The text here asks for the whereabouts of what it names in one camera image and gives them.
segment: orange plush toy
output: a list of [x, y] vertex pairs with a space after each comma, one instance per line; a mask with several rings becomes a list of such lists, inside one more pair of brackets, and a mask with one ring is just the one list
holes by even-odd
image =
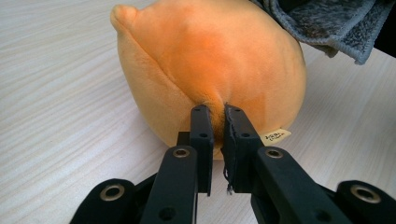
[[172, 147], [190, 111], [208, 106], [221, 158], [224, 105], [242, 108], [261, 137], [287, 129], [304, 98], [299, 43], [248, 0], [160, 0], [115, 6], [123, 72], [149, 127]]

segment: fabric tag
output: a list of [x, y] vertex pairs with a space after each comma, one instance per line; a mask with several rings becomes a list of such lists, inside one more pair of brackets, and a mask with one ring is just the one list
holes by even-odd
[[278, 129], [270, 133], [262, 134], [260, 138], [262, 139], [264, 145], [269, 147], [275, 143], [282, 141], [289, 135], [291, 135], [291, 132], [283, 129]]

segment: plush fabric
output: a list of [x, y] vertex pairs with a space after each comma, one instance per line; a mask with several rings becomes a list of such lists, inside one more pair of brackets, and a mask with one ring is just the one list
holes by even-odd
[[287, 129], [304, 98], [299, 43], [248, 0], [160, 0], [115, 6], [121, 66], [149, 127], [174, 146], [196, 105], [210, 109], [220, 158], [224, 105], [261, 135]]

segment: gray fleece fabric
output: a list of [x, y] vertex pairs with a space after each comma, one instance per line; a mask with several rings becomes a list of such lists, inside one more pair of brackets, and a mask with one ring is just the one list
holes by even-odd
[[298, 41], [329, 57], [338, 51], [365, 64], [395, 0], [311, 0], [285, 12], [277, 0], [251, 0]]

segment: wood grain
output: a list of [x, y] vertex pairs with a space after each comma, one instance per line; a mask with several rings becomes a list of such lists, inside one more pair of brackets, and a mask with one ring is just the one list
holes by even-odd
[[[68, 223], [97, 184], [139, 183], [167, 147], [143, 121], [120, 69], [109, 12], [150, 1], [0, 3], [0, 223]], [[396, 60], [366, 65], [303, 45], [304, 105], [285, 148], [319, 184], [366, 181], [396, 197]], [[256, 223], [226, 195], [222, 161], [198, 223]]]

